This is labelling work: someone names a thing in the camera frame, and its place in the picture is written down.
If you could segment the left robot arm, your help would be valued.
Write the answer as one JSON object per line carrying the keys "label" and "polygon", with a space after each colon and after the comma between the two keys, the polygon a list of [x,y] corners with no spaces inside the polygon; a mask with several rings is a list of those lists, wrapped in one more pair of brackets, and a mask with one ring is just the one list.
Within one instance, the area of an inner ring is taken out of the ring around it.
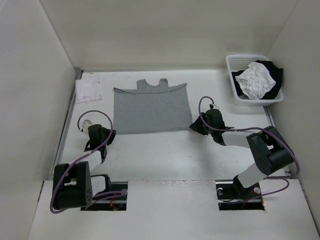
{"label": "left robot arm", "polygon": [[95,195],[103,200],[112,195],[109,176],[92,176],[91,171],[106,160],[107,146],[113,142],[117,131],[100,124],[89,126],[87,131],[89,141],[84,148],[86,154],[73,163],[61,163],[54,167],[50,200],[53,214],[88,207]]}

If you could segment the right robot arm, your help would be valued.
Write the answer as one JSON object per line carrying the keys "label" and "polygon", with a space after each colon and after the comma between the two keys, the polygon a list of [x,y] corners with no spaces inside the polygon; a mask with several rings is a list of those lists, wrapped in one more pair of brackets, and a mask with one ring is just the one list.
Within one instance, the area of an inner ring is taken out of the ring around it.
{"label": "right robot arm", "polygon": [[273,126],[243,129],[227,127],[220,110],[212,108],[201,112],[189,128],[201,135],[210,135],[214,142],[221,146],[236,146],[250,150],[254,163],[233,178],[229,191],[231,197],[226,198],[237,200],[237,204],[278,193],[279,190],[276,190],[249,198],[249,192],[256,188],[261,180],[287,180],[286,176],[271,176],[276,171],[292,163],[296,165],[297,171],[300,170],[293,151]]}

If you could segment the grey tank top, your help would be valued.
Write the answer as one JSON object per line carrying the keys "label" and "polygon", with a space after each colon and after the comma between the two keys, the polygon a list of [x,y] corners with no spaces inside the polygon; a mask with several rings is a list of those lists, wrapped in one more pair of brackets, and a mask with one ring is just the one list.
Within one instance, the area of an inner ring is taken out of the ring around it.
{"label": "grey tank top", "polygon": [[113,127],[119,135],[184,131],[193,122],[186,83],[169,86],[161,78],[150,85],[140,79],[135,89],[113,91]]}

